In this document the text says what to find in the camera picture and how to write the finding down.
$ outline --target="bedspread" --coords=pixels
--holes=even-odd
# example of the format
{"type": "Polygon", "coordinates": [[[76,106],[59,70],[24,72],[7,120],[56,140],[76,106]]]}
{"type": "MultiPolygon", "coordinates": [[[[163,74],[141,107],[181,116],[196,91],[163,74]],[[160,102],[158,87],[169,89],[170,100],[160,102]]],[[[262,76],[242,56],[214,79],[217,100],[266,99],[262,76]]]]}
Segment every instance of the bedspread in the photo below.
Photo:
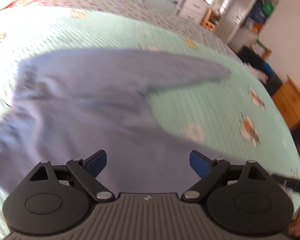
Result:
{"type": "MultiPolygon", "coordinates": [[[[269,172],[300,178],[300,159],[282,116],[262,84],[212,33],[186,19],[152,12],[151,8],[137,10],[130,16],[135,20],[96,11],[101,5],[89,4],[97,0],[74,0],[71,4],[65,0],[69,2],[63,4],[67,8],[58,8],[58,1],[61,0],[42,0],[0,12],[0,120],[9,109],[18,62],[30,56],[57,49],[104,47],[202,57],[230,68],[231,77],[150,94],[148,103],[161,127],[230,157],[255,159],[269,172]],[[141,18],[151,14],[159,18],[164,15],[160,25],[156,17],[141,18]]],[[[124,8],[129,4],[140,6],[124,0],[122,3],[124,8]]],[[[118,6],[114,13],[128,13],[119,12],[121,8],[118,6]]],[[[5,197],[0,191],[0,209],[5,197]]],[[[293,195],[293,202],[297,208],[300,196],[293,195]]],[[[0,239],[7,233],[0,212],[0,239]]]]}

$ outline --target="wooden cabinet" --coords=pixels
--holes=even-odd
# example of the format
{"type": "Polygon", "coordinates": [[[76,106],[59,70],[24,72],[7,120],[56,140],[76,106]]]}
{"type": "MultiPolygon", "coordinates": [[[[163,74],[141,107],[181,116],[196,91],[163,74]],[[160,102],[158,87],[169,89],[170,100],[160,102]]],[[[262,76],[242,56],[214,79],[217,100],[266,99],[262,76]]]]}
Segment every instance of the wooden cabinet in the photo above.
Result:
{"type": "Polygon", "coordinates": [[[179,15],[200,23],[209,6],[205,0],[186,0],[179,15]]]}
{"type": "Polygon", "coordinates": [[[272,96],[272,100],[289,129],[296,128],[300,124],[300,91],[289,77],[272,96]]]}

